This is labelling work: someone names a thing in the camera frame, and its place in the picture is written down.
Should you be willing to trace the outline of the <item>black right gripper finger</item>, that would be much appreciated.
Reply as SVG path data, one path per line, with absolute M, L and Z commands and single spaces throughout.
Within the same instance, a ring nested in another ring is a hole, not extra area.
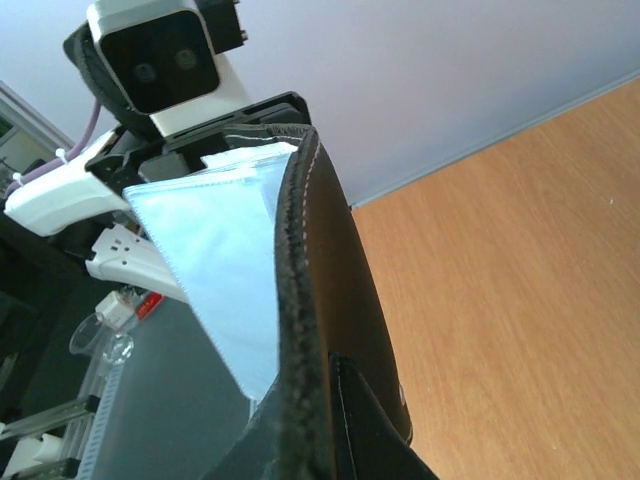
M 428 480 L 435 473 L 402 440 L 355 364 L 329 357 L 338 479 Z

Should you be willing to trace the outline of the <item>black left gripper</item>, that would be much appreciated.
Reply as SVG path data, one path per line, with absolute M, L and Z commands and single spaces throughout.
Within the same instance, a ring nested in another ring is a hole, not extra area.
M 149 143 L 119 128 L 115 144 L 90 160 L 85 170 L 105 185 L 179 178 L 204 169 L 203 157 L 243 146 L 239 135 L 246 125 L 310 123 L 304 98 L 287 92 Z

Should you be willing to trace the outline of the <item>black leather card holder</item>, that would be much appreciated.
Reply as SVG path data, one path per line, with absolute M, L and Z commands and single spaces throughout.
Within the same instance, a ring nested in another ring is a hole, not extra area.
M 124 195 L 257 405 L 211 479 L 338 479 L 329 357 L 351 360 L 411 448 L 378 293 L 317 130 L 268 124 L 182 178 Z

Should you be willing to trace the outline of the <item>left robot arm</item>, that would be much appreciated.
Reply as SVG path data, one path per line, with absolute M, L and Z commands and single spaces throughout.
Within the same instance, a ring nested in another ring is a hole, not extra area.
M 170 158 L 193 169 L 207 148 L 225 150 L 226 126 L 310 122 L 295 92 L 248 100 L 227 59 L 246 39 L 231 1 L 92 3 L 64 51 L 118 126 L 13 181 L 6 216 L 34 239 L 83 227 L 63 251 L 91 277 L 182 300 L 159 251 L 106 216 L 126 210 L 123 191 L 143 182 L 144 164 Z

